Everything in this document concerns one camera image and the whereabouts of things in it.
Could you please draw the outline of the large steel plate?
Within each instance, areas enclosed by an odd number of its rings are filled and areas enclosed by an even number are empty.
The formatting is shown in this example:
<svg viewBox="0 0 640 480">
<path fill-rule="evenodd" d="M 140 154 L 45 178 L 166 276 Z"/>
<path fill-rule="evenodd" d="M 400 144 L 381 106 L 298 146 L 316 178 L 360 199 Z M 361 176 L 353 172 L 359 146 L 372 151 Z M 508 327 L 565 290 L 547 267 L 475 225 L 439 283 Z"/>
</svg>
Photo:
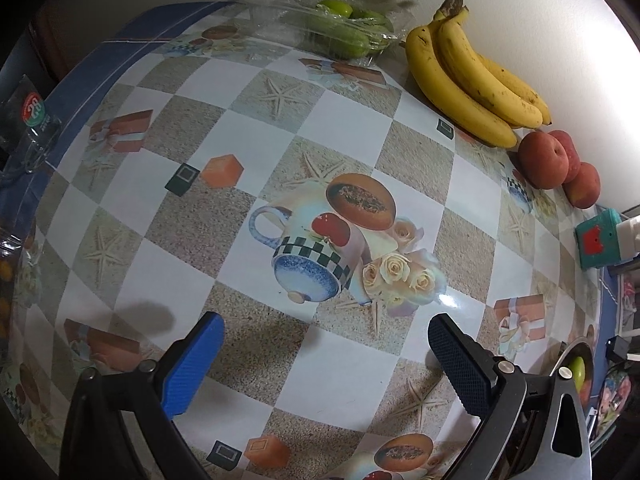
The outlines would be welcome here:
<svg viewBox="0 0 640 480">
<path fill-rule="evenodd" d="M 582 409 L 588 411 L 593 384 L 593 353 L 586 337 L 576 338 L 570 344 L 561 344 L 561 352 L 552 370 L 555 372 L 563 367 L 572 373 Z"/>
</svg>

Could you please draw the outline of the clear box of kumquats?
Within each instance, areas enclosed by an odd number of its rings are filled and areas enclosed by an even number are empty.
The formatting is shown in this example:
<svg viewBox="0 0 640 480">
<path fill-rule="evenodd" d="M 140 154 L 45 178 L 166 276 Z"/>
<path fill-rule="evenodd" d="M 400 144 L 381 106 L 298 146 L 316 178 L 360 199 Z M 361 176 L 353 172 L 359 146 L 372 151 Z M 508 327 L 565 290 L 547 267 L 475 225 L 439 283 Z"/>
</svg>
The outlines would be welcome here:
<svg viewBox="0 0 640 480">
<path fill-rule="evenodd" d="M 29 261 L 23 241 L 1 229 L 1 362 L 8 359 L 12 338 L 24 332 L 27 307 L 22 281 Z"/>
</svg>

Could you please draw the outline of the yellow banana bunch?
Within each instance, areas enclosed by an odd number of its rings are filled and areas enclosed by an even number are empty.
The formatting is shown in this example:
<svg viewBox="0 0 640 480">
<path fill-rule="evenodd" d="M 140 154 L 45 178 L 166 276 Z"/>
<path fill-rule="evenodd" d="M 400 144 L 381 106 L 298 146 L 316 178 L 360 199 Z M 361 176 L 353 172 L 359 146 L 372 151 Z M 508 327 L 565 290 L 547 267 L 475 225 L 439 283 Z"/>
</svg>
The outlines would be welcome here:
<svg viewBox="0 0 640 480">
<path fill-rule="evenodd" d="M 409 72 L 424 96 L 467 133 L 496 148 L 514 148 L 515 130 L 552 123 L 542 97 L 472 47 L 463 30 L 464 0 L 444 0 L 405 40 Z"/>
</svg>

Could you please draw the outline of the far red apple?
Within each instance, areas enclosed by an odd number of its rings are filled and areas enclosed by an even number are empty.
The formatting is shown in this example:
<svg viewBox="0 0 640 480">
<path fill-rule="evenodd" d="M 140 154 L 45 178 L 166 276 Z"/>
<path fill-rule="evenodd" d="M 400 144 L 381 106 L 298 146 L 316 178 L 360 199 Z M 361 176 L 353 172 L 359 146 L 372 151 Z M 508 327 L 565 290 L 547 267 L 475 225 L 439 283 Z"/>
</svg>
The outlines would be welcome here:
<svg viewBox="0 0 640 480">
<path fill-rule="evenodd" d="M 598 170 L 589 162 L 581 162 L 576 177 L 563 184 L 563 191 L 573 207 L 590 208 L 597 203 L 601 192 Z"/>
</svg>

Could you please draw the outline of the glass mug with sticker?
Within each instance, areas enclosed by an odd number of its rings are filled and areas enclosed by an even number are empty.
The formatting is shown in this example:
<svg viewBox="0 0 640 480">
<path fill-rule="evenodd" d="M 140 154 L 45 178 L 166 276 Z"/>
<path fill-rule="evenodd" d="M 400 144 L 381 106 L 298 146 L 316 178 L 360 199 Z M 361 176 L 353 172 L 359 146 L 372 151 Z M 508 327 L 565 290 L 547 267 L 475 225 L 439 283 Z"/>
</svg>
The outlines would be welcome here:
<svg viewBox="0 0 640 480">
<path fill-rule="evenodd" d="M 32 174 L 48 157 L 62 132 L 62 122 L 26 74 L 1 103 L 1 182 Z"/>
</svg>

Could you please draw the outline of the red apple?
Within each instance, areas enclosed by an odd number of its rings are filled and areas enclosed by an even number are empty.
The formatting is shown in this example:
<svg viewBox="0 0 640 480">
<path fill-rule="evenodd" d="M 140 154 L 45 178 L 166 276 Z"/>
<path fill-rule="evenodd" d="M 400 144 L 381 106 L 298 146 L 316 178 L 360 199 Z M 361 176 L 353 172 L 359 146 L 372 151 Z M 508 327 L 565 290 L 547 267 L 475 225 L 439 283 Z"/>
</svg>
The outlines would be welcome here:
<svg viewBox="0 0 640 480">
<path fill-rule="evenodd" d="M 563 184 L 563 191 L 573 207 L 590 208 L 597 203 L 601 192 L 598 170 L 589 162 L 581 162 L 576 177 Z"/>
<path fill-rule="evenodd" d="M 568 157 L 563 145 L 549 133 L 527 133 L 518 147 L 518 162 L 524 177 L 535 188 L 557 188 L 568 174 Z"/>
<path fill-rule="evenodd" d="M 549 134 L 558 140 L 565 150 L 568 160 L 568 170 L 564 182 L 568 183 L 577 177 L 580 168 L 580 157 L 578 155 L 578 151 L 575 148 L 572 137 L 566 131 L 552 130 Z"/>
</svg>

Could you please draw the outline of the white power adapter lamp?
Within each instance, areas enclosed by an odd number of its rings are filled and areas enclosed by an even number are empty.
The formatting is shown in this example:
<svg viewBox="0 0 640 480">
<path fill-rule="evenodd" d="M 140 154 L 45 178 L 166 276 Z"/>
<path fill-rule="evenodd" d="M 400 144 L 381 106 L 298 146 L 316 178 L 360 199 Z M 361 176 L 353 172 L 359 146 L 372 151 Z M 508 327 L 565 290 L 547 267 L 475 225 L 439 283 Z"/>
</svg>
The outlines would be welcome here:
<svg viewBox="0 0 640 480">
<path fill-rule="evenodd" d="M 620 260 L 636 258 L 640 254 L 640 217 L 620 222 L 616 226 L 616 237 Z"/>
</svg>

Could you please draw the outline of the teal box with red crab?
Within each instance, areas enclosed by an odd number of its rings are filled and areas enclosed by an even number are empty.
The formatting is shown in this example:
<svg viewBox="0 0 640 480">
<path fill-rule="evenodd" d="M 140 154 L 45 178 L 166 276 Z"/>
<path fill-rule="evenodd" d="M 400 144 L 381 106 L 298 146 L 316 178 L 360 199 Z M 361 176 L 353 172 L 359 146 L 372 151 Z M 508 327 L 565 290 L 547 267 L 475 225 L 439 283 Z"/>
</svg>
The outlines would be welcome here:
<svg viewBox="0 0 640 480">
<path fill-rule="evenodd" d="M 575 228 L 579 264 L 582 270 L 600 269 L 622 261 L 617 226 L 620 214 L 612 208 L 603 209 Z"/>
</svg>

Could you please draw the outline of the checkered printed tablecloth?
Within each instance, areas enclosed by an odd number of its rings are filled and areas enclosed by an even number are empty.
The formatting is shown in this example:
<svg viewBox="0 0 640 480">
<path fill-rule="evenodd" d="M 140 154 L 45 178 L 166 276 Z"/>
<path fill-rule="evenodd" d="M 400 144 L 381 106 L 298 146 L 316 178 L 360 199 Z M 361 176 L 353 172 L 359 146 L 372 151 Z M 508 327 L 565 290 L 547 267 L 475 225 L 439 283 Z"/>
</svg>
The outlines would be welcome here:
<svg viewBox="0 0 640 480">
<path fill-rule="evenodd" d="M 239 6 L 165 6 L 44 99 L 62 122 L 1 195 L 23 241 L 24 332 L 1 397 L 58 469 L 79 374 L 158 359 L 206 311 L 224 344 L 176 420 L 213 479 L 439 479 L 476 422 L 427 341 L 447 313 L 522 370 L 612 333 L 585 214 L 388 70 L 245 35 Z"/>
</svg>

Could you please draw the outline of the clear box of green fruit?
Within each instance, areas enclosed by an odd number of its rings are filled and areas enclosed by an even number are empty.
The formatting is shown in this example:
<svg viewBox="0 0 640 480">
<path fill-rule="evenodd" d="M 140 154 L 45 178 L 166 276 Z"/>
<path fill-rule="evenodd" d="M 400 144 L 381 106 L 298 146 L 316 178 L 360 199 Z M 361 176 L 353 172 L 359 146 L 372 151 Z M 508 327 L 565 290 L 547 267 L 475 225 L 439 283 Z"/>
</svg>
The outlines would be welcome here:
<svg viewBox="0 0 640 480">
<path fill-rule="evenodd" d="M 265 40 L 370 65 L 410 28 L 412 0 L 239 0 Z"/>
</svg>

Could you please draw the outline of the middle red apple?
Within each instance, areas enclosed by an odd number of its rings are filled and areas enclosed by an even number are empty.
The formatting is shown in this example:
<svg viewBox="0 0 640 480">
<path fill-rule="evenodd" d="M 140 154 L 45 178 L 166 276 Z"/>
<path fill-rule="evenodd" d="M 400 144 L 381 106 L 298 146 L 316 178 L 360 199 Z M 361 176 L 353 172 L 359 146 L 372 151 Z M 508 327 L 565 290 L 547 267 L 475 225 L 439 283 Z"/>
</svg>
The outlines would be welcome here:
<svg viewBox="0 0 640 480">
<path fill-rule="evenodd" d="M 580 168 L 580 157 L 578 155 L 578 151 L 575 148 L 572 137 L 566 131 L 552 130 L 549 134 L 558 140 L 565 150 L 568 160 L 568 170 L 564 182 L 568 183 L 577 177 Z"/>
</svg>

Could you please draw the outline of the green guava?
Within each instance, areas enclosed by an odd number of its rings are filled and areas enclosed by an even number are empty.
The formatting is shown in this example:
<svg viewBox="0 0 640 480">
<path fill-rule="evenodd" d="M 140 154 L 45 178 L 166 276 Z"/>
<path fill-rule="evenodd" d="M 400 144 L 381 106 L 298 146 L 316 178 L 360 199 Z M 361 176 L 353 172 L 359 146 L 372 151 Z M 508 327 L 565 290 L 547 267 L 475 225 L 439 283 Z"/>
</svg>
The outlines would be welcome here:
<svg viewBox="0 0 640 480">
<path fill-rule="evenodd" d="M 577 392 L 581 392 L 586 381 L 586 364 L 584 359 L 581 356 L 574 356 L 574 358 L 568 363 L 567 367 L 572 372 Z"/>
</svg>

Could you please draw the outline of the front red apple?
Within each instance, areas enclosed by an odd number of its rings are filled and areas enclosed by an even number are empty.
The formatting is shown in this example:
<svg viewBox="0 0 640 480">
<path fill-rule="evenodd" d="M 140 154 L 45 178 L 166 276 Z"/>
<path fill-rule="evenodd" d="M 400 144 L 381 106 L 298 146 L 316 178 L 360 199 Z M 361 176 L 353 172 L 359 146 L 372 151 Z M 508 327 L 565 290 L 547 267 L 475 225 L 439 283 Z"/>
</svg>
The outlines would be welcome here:
<svg viewBox="0 0 640 480">
<path fill-rule="evenodd" d="M 518 162 L 524 177 L 535 188 L 557 188 L 568 174 L 568 157 L 563 145 L 549 133 L 527 133 L 518 147 Z"/>
</svg>

